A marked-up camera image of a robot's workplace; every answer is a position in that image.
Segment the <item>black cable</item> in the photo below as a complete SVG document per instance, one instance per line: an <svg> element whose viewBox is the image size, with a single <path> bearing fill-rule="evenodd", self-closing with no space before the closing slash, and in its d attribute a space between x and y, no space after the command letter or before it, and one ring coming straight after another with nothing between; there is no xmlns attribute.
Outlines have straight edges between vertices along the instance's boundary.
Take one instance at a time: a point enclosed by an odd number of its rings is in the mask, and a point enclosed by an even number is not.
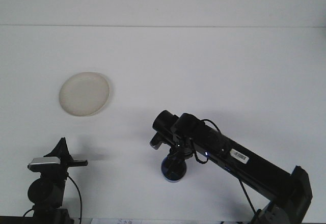
<svg viewBox="0 0 326 224"><path fill-rule="evenodd" d="M251 209L252 209L253 212L254 212L254 215L256 215L256 210L255 210L255 208L254 208L253 203L251 202L251 200L250 200L250 198L249 198L249 195L248 195L248 193L247 193L247 191L246 191L246 189L245 189L245 186L243 185L243 183L242 183L242 181L241 181L240 178L238 178L238 180L239 180L239 183L240 183L240 185L241 185L241 188L243 189L244 194L246 195L246 198L247 198L247 200L248 200L248 202L249 202L249 205L250 205Z"/></svg>
<svg viewBox="0 0 326 224"><path fill-rule="evenodd" d="M206 161L201 161L199 158L198 158L198 155L197 155L197 151L195 150L195 146L194 146L194 142L193 140L190 141L191 144L192 144L192 148L193 148L193 153L195 155L195 159L197 162L201 163L201 164L206 164L208 162L208 158L206 159Z"/></svg>
<svg viewBox="0 0 326 224"><path fill-rule="evenodd" d="M211 121L211 120L209 120L209 119L202 119L201 121L208 121L209 123L211 123L211 124L215 127L215 129L216 129L218 132L221 132L221 130L218 128L218 126L217 126L213 121Z"/></svg>
<svg viewBox="0 0 326 224"><path fill-rule="evenodd" d="M25 212L25 214L22 217L25 217L28 213L30 213L33 209L30 209L28 211Z"/></svg>
<svg viewBox="0 0 326 224"><path fill-rule="evenodd" d="M201 121L208 121L209 123L211 123L211 124L215 127L215 129L216 129L218 132L221 132L221 130L218 128L218 126L217 126L213 121L211 121L211 120L209 120L209 119L202 119ZM247 200L248 200L248 202L249 202L249 205L250 205L251 209L252 209L253 212L254 212L254 217L257 217L257 211L255 210L254 205L253 205L253 203L251 202L251 200L250 200L250 198L249 198L249 195L248 195L248 193L247 193L247 191L246 191L246 189L245 189L245 186L243 185L243 182L241 181L241 178L240 178L238 172L236 171L236 168L235 168L235 167L234 167L234 169L235 169L236 177L237 177L237 179L238 179L239 182L240 182L241 188L243 189L243 192L244 192L244 194L246 195L246 198L247 198Z"/></svg>
<svg viewBox="0 0 326 224"><path fill-rule="evenodd" d="M246 195L246 198L247 198L247 200L248 200L248 202L249 202L249 205L250 205L252 211L254 212L254 218L255 218L255 217L258 218L258 216L257 216L257 211L255 210L255 207L254 207L253 203L252 203L251 200L250 200L250 197L249 197L249 195L248 195L248 193L247 193L247 191L246 191L246 189L245 189L245 186L243 185L243 182L241 181L241 178L240 178L240 176L239 176L239 174L238 174L238 172L237 172L237 170L236 170L236 167L235 167L234 165L233 165L233 167L234 167L234 171L235 171L236 177L237 177L237 179L239 180L239 183L240 183L240 185L241 185L241 188L243 189L243 192L244 192L244 194Z"/></svg>
<svg viewBox="0 0 326 224"><path fill-rule="evenodd" d="M75 183L75 181L69 176L69 174L67 173L67 177L70 179L70 181L72 181L72 183L75 185L77 191L78 191L78 195L79 195L79 200L80 200L80 217L79 217L79 224L82 224L82 214L83 214L83 202L82 202L82 195L80 194L80 190L77 186L77 184Z"/></svg>

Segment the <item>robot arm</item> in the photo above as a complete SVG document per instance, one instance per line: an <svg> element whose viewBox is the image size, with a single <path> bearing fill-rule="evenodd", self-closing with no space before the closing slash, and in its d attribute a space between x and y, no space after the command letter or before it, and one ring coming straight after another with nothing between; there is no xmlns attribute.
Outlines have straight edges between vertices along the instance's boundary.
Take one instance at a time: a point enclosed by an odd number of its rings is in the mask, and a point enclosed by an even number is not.
<svg viewBox="0 0 326 224"><path fill-rule="evenodd" d="M184 113L180 118L163 111L153 123L157 131L151 146L171 147L162 163L162 172L170 180L185 174L185 160L197 152L265 196L270 203L257 212L254 224L299 224L312 199L308 174L296 166L292 174L268 162L235 141Z"/></svg>

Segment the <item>white surface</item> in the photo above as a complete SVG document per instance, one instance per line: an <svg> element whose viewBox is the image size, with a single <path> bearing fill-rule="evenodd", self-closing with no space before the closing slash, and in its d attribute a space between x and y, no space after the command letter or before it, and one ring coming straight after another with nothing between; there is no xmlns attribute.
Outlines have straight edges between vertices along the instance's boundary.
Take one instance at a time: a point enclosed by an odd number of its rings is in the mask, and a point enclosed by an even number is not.
<svg viewBox="0 0 326 224"><path fill-rule="evenodd" d="M284 170L301 165L313 202L305 222L326 219L325 28L0 27L0 214L21 215L39 174L28 171L65 136L87 167L70 175L84 216L249 220L238 181L192 158L178 183L160 173L168 153L149 146L164 109L215 121L222 133ZM101 113L73 117L58 101L73 74L109 78ZM248 188L256 208L267 200ZM67 183L65 207L79 215Z"/></svg>
<svg viewBox="0 0 326 224"><path fill-rule="evenodd" d="M134 220L134 219L93 219L91 224L218 224L216 221L193 220Z"/></svg>
<svg viewBox="0 0 326 224"><path fill-rule="evenodd" d="M326 0L0 0L0 24L325 26Z"/></svg>
<svg viewBox="0 0 326 224"><path fill-rule="evenodd" d="M74 116L90 116L107 102L109 87L103 75L82 72L70 77L61 87L59 102L67 113Z"/></svg>

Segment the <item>white plate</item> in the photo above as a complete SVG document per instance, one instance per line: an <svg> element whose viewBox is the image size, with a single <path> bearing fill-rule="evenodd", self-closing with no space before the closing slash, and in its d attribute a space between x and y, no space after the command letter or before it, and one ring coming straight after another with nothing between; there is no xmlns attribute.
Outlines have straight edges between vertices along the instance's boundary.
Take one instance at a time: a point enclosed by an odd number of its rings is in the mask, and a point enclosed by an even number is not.
<svg viewBox="0 0 326 224"><path fill-rule="evenodd" d="M95 72L83 72L69 78L61 87L61 107L74 116L90 116L98 112L107 102L109 86L107 80Z"/></svg>

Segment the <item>barcode label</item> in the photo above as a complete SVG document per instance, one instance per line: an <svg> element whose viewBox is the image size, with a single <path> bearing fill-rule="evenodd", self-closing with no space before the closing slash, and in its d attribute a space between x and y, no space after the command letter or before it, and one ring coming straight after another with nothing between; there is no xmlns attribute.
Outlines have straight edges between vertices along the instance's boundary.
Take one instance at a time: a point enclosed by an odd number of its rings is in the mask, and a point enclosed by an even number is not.
<svg viewBox="0 0 326 224"><path fill-rule="evenodd" d="M240 152L236 151L235 149L231 149L230 154L233 158L239 160L240 162L246 164L249 160L247 156L241 154Z"/></svg>

